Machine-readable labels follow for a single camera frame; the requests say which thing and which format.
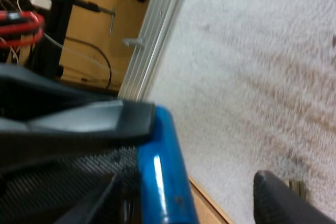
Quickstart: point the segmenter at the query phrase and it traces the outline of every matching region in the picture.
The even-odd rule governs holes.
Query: carbon fiber surface
[[[100,155],[62,158],[3,175],[0,223],[22,223],[19,220],[32,215],[58,216],[113,174],[121,178],[124,191],[138,190],[136,152],[136,148],[121,148]]]

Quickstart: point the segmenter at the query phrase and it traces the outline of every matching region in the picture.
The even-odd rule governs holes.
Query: black cable
[[[83,45],[86,45],[86,46],[89,46],[89,47],[92,47],[93,49],[97,50],[98,52],[100,52],[100,54],[103,56],[103,58],[105,59],[109,69],[110,69],[110,77],[109,77],[109,82],[106,86],[106,89],[109,88],[109,86],[111,85],[111,81],[112,81],[112,70],[111,70],[111,64],[110,64],[110,61],[109,59],[106,57],[106,55],[104,54],[104,52],[99,48],[97,47],[96,45],[94,44],[91,44],[89,42],[86,42],[86,41],[83,41],[83,40],[80,40],[80,39],[75,39],[75,38],[71,38],[71,37],[65,37],[65,39],[67,40],[70,40],[70,41],[73,41],[73,42],[77,42],[77,43],[80,43],[80,44],[83,44]]]

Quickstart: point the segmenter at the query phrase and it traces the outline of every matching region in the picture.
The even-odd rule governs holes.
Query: white connector
[[[29,0],[31,4],[35,7],[50,10],[53,4],[51,0]]]

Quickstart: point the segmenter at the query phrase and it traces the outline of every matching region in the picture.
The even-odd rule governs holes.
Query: black cover
[[[336,223],[265,170],[254,177],[254,218],[256,224]]]

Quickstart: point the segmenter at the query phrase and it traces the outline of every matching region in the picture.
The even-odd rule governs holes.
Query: metal bracket
[[[135,46],[144,47],[145,46],[145,39],[143,39],[143,38],[123,39],[122,42],[127,47],[135,47]]]
[[[112,31],[113,31],[113,21],[114,21],[115,11],[116,11],[116,7],[113,6],[113,9],[111,12],[110,38],[112,36]]]

